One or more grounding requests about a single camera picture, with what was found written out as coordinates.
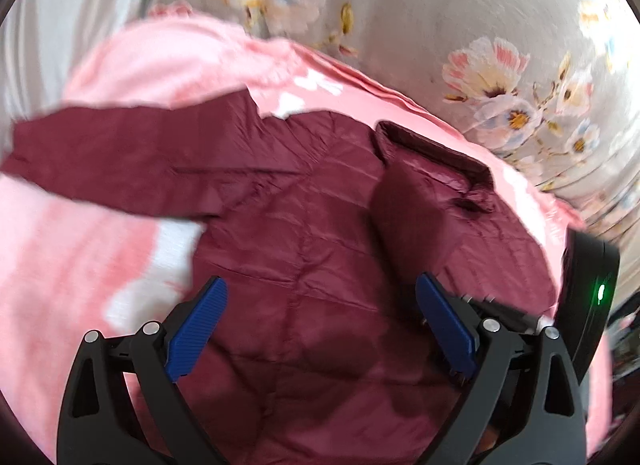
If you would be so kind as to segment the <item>maroon quilted jacket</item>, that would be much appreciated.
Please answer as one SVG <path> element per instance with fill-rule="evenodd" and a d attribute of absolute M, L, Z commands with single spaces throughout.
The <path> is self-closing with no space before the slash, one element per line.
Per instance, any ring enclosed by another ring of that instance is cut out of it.
<path fill-rule="evenodd" d="M 409 464 L 457 399 L 413 286 L 533 315 L 558 289 L 489 168 L 389 121 L 193 107 L 67 108 L 15 126 L 2 170 L 78 201 L 196 219 L 193 283 L 228 305 L 180 383 L 235 464 Z"/>

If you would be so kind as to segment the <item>pink blanket with white bows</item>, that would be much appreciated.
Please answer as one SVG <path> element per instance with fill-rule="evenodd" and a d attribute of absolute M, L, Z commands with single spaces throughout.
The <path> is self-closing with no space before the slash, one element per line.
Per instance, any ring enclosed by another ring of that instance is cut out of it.
<path fill-rule="evenodd" d="M 573 208 L 398 92 L 290 40 L 258 40 L 169 6 L 96 46 L 55 112 L 176 110 L 239 90 L 262 116 L 333 111 L 368 126 L 389 121 L 487 166 L 497 193 L 544 252 L 558 289 L 544 315 L 555 311 L 566 233 L 582 226 Z M 44 453 L 55 452 L 58 410 L 82 334 L 134 332 L 194 294 L 202 285 L 193 283 L 192 259 L 204 231 L 196 219 L 59 196 L 1 168 L 1 390 Z"/>

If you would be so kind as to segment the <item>grey floral bed sheet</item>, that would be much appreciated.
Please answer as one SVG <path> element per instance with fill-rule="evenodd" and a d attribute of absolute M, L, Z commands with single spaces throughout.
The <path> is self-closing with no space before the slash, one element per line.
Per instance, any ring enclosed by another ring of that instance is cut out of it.
<path fill-rule="evenodd" d="M 185 1 L 419 102 L 618 246 L 615 303 L 637 291 L 639 22 L 626 0 Z"/>

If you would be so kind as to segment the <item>white curtain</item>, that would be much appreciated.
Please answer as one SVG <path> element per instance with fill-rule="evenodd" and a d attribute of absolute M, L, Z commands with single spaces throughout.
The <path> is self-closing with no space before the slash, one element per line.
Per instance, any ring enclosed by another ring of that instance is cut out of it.
<path fill-rule="evenodd" d="M 13 123 L 62 100 L 70 72 L 146 0 L 16 0 L 1 25 L 1 152 Z"/>

